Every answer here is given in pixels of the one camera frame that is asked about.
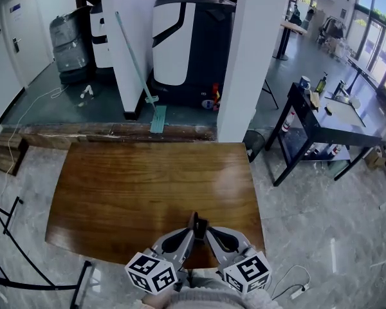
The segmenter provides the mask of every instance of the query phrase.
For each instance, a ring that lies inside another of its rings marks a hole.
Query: mop
[[[130,52],[131,58],[133,60],[134,67],[136,68],[137,74],[139,76],[140,82],[144,88],[144,91],[146,92],[146,95],[147,95],[146,102],[150,103],[154,109],[154,116],[153,116],[152,125],[150,128],[150,132],[151,133],[162,133],[163,128],[165,126],[165,117],[166,117],[166,108],[167,107],[154,105],[154,102],[157,102],[159,100],[159,98],[157,96],[152,97],[152,95],[150,94],[150,91],[147,87],[146,82],[144,81],[142,72],[140,71],[139,64],[137,63],[137,60],[136,60],[136,56],[134,55],[133,49],[131,48],[129,38],[126,35],[122,20],[121,20],[118,12],[116,12],[116,18],[117,18],[118,24],[120,25],[120,29],[122,30],[124,39],[126,41],[126,45],[129,49],[129,52]]]

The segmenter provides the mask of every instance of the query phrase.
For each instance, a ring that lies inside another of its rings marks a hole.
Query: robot
[[[183,268],[195,242],[204,242],[219,262],[217,273],[231,288],[242,294],[263,287],[271,267],[262,252],[236,230],[211,227],[195,212],[188,227],[160,237],[151,248],[137,253],[125,266],[132,284],[150,294],[182,285],[188,277]]]

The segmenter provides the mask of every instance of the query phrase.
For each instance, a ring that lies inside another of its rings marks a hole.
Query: wooden table
[[[367,75],[369,78],[372,78],[372,79],[373,79],[373,76],[371,75],[371,73],[369,72],[367,67],[362,65],[362,63],[359,62],[357,59],[354,59],[353,57],[348,56],[347,60],[357,70],[357,73],[353,79],[353,82],[351,83],[349,88],[346,89],[346,93],[348,93],[350,95],[352,93],[353,85],[361,73],[363,73],[364,75]]]
[[[281,59],[282,61],[287,61],[289,57],[285,55],[285,52],[286,52],[286,48],[288,47],[290,32],[295,31],[300,34],[307,34],[308,32],[305,29],[301,28],[300,26],[287,22],[285,20],[283,20],[280,25],[284,27],[282,40],[280,41],[279,49],[274,51],[273,57],[275,59]]]
[[[244,144],[73,144],[57,184],[46,241],[126,264],[197,211],[215,227],[244,233],[264,251]],[[216,267],[198,247],[186,268]]]

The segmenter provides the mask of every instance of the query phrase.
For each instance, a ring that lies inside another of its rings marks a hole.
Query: white pillar
[[[110,57],[125,112],[135,111],[143,87],[126,46],[115,12],[133,47],[145,80],[152,70],[152,17],[156,0],[102,0]]]
[[[285,0],[237,0],[217,134],[242,142],[255,112],[282,21]]]

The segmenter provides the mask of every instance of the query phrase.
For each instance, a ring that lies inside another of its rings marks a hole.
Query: person
[[[199,277],[194,272],[180,292],[172,288],[158,295],[147,294],[133,309],[282,309],[259,288],[242,295],[222,281]]]
[[[309,24],[314,14],[315,14],[315,11],[312,8],[310,8],[308,13],[306,14],[306,18],[304,19],[302,25],[300,25],[306,31],[309,29]]]
[[[299,25],[299,26],[302,24],[302,21],[300,20],[300,11],[297,8],[296,4],[295,4],[295,11],[293,12],[292,16],[290,17],[289,22],[296,24],[296,25]]]

